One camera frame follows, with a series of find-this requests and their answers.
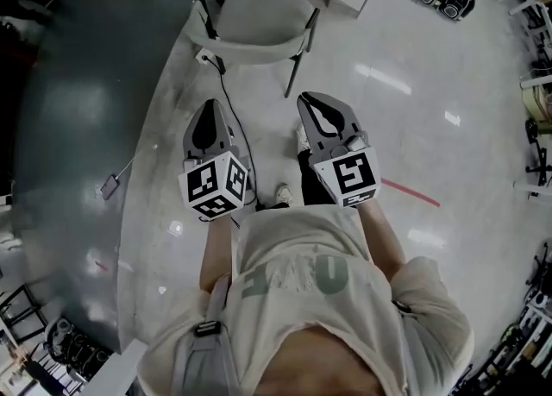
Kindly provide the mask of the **heap of black gear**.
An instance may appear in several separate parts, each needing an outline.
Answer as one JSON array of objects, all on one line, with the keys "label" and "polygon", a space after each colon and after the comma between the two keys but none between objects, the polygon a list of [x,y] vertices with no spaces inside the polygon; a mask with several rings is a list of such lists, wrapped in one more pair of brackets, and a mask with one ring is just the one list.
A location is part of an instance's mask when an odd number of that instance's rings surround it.
[{"label": "heap of black gear", "polygon": [[46,327],[45,349],[53,360],[85,381],[90,381],[113,354],[64,317]]}]

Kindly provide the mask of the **white flat panel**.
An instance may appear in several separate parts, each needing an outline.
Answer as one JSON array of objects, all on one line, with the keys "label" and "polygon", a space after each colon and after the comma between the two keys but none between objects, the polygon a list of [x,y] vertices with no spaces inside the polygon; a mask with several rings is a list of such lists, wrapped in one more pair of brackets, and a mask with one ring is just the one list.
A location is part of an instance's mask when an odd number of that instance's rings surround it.
[{"label": "white flat panel", "polygon": [[116,359],[114,396],[125,396],[137,375],[138,364],[147,350],[147,345],[135,338]]}]

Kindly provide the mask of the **person's right forearm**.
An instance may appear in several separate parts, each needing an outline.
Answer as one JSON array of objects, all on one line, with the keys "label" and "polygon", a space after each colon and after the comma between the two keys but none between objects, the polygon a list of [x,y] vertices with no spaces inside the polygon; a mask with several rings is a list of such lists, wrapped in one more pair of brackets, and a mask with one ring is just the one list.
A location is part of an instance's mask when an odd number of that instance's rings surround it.
[{"label": "person's right forearm", "polygon": [[376,199],[356,206],[374,265],[391,281],[405,265],[405,252]]}]

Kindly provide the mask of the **pale yellow box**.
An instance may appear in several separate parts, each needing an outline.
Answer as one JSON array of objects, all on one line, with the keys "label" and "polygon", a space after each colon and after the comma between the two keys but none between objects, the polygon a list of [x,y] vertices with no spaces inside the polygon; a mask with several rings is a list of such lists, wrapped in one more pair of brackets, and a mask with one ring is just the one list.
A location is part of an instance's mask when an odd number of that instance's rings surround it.
[{"label": "pale yellow box", "polygon": [[534,120],[552,123],[552,93],[542,85],[522,89],[522,103]]}]

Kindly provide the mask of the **small grey phone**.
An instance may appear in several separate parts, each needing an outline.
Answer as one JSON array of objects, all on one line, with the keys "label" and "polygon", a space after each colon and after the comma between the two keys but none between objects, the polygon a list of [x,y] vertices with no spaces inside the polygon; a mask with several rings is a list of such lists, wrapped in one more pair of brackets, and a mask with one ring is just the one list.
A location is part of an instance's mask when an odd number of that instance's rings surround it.
[{"label": "small grey phone", "polygon": [[109,200],[113,193],[116,191],[120,185],[119,176],[111,174],[103,183],[100,188],[100,193],[104,201]]}]

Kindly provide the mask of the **person's black trousers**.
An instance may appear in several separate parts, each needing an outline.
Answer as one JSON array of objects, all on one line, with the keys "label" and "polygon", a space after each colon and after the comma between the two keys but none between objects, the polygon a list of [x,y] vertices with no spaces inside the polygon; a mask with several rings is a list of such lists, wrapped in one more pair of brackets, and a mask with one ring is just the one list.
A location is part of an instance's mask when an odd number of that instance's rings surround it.
[{"label": "person's black trousers", "polygon": [[301,172],[301,191],[305,205],[336,204],[320,182],[316,172],[309,164],[311,151],[307,148],[298,153],[298,164]]}]

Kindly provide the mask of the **person's left forearm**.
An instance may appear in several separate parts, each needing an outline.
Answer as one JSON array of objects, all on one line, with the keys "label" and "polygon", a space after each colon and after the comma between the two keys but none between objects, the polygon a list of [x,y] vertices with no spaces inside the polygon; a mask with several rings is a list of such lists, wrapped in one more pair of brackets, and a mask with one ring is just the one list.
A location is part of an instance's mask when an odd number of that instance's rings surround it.
[{"label": "person's left forearm", "polygon": [[199,275],[199,288],[204,292],[212,292],[222,277],[232,274],[233,225],[230,215],[209,223]]}]

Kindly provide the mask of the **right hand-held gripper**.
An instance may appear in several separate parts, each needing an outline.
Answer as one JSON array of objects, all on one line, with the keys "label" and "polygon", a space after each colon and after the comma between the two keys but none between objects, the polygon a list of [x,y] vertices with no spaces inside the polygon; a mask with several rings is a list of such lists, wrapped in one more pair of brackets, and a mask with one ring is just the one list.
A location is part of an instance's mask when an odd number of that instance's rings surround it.
[{"label": "right hand-held gripper", "polygon": [[381,188],[379,163],[366,136],[354,135],[360,124],[351,106],[318,92],[302,92],[297,106],[314,155],[323,154],[328,142],[347,139],[333,147],[329,157],[312,163],[335,203],[346,208],[375,199]]}]

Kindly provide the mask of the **red floor tape strip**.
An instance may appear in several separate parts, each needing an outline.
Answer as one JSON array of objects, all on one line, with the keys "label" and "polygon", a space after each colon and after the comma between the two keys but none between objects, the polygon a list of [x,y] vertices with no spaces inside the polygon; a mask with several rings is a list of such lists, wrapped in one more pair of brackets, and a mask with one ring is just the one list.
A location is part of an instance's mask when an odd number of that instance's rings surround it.
[{"label": "red floor tape strip", "polygon": [[393,188],[393,189],[395,189],[399,192],[402,192],[402,193],[410,195],[410,196],[412,196],[416,199],[424,201],[427,204],[431,204],[432,206],[434,206],[436,208],[441,207],[441,204],[439,202],[437,202],[436,200],[434,200],[433,198],[430,198],[430,197],[422,194],[421,192],[412,190],[411,188],[408,188],[404,185],[400,185],[399,183],[393,182],[393,181],[391,181],[389,179],[385,179],[385,178],[381,179],[381,183],[383,185],[389,186],[389,187],[391,187],[391,188]]}]

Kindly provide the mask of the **black metal frame rack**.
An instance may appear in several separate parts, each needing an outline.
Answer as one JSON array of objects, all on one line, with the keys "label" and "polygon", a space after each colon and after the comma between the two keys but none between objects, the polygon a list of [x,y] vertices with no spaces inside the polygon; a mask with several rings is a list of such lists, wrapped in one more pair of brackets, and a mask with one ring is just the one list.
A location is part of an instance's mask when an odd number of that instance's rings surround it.
[{"label": "black metal frame rack", "polygon": [[10,293],[0,292],[1,330],[17,346],[41,336],[47,327],[41,308],[26,284]]}]

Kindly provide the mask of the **person's right white shoe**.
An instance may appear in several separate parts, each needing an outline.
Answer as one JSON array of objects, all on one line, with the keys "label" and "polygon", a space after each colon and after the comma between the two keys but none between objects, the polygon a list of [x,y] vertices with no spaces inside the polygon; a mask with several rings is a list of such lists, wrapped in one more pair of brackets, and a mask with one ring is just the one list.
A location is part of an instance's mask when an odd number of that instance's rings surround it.
[{"label": "person's right white shoe", "polygon": [[304,151],[309,153],[311,150],[311,146],[308,141],[304,125],[302,123],[299,123],[297,126],[296,139],[297,139],[297,154],[301,154]]}]

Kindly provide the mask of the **person's beige printed shirt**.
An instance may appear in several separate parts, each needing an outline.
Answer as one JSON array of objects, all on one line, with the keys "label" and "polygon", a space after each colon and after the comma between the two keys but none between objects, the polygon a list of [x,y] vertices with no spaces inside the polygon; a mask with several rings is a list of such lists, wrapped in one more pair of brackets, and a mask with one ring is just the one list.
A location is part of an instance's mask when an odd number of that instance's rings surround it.
[{"label": "person's beige printed shirt", "polygon": [[474,332],[427,257],[391,281],[357,208],[249,216],[232,274],[179,298],[138,366],[147,396],[447,396]]}]

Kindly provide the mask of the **black office chair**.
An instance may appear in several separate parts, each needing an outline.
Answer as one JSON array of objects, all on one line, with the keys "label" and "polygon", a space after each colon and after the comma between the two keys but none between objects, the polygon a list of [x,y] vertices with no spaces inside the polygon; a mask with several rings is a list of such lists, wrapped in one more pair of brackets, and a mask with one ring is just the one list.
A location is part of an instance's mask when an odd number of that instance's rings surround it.
[{"label": "black office chair", "polygon": [[533,118],[529,118],[525,121],[524,127],[529,144],[536,148],[536,165],[534,167],[526,166],[525,172],[538,175],[537,185],[539,187],[549,187],[552,182],[552,165],[547,160],[548,150],[539,144],[537,123]]}]

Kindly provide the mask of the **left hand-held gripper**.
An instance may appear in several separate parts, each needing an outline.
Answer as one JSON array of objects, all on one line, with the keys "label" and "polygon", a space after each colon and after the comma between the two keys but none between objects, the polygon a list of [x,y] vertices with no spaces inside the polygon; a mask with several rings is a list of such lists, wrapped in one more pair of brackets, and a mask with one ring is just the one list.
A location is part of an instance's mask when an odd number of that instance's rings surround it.
[{"label": "left hand-held gripper", "polygon": [[184,172],[178,182],[188,210],[212,221],[244,207],[248,168],[240,149],[232,145],[224,109],[216,99],[208,99],[193,115],[183,149]]}]

